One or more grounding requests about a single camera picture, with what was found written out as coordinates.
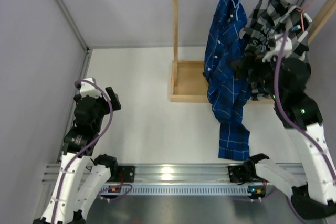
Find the blue plaid shirt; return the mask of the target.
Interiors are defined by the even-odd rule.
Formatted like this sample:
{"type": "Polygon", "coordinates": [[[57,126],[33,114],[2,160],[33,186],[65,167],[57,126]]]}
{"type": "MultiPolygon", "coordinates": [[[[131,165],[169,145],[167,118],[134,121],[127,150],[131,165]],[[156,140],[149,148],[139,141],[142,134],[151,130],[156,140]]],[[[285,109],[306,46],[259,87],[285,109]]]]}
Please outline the blue plaid shirt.
{"type": "Polygon", "coordinates": [[[240,61],[246,42],[240,31],[247,16],[239,0],[219,0],[209,29],[204,56],[206,96],[220,123],[218,157],[243,161],[250,156],[243,107],[250,98],[249,83],[235,77],[232,62],[240,61]]]}

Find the light blue wire hanger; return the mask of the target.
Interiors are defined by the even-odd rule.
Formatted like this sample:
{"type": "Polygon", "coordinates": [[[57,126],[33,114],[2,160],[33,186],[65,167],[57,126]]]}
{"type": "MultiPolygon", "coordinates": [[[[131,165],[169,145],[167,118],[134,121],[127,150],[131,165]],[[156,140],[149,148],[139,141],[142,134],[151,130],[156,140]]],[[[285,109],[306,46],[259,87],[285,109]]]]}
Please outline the light blue wire hanger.
{"type": "Polygon", "coordinates": [[[234,8],[235,8],[235,18],[236,18],[236,21],[238,21],[238,10],[239,10],[241,1],[242,1],[242,0],[238,0],[237,3],[233,2],[233,6],[234,6],[234,8]]]}

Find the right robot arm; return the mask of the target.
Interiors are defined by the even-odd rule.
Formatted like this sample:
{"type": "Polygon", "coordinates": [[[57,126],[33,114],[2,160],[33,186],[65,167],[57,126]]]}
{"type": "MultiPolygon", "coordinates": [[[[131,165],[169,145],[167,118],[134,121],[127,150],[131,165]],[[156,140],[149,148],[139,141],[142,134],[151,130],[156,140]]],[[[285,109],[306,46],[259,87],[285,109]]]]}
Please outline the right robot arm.
{"type": "Polygon", "coordinates": [[[287,196],[295,212],[305,220],[333,216],[335,166],[325,140],[319,107],[305,93],[310,65],[291,57],[262,62],[249,54],[232,66],[236,78],[256,81],[271,95],[276,115],[296,148],[305,177],[295,176],[261,153],[240,165],[229,166],[230,182],[272,184],[287,196]]]}

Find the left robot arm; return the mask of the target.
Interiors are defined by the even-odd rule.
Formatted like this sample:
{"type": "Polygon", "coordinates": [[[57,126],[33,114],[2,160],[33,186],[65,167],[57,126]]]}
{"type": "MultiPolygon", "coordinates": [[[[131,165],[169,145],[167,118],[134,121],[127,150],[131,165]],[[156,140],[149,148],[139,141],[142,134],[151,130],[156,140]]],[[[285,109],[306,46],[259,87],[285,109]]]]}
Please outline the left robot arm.
{"type": "Polygon", "coordinates": [[[50,200],[34,223],[86,223],[89,210],[101,187],[117,179],[115,157],[100,154],[92,159],[94,147],[106,132],[102,121],[121,109],[111,87],[100,90],[88,83],[79,86],[72,127],[64,138],[61,165],[50,200]]]}

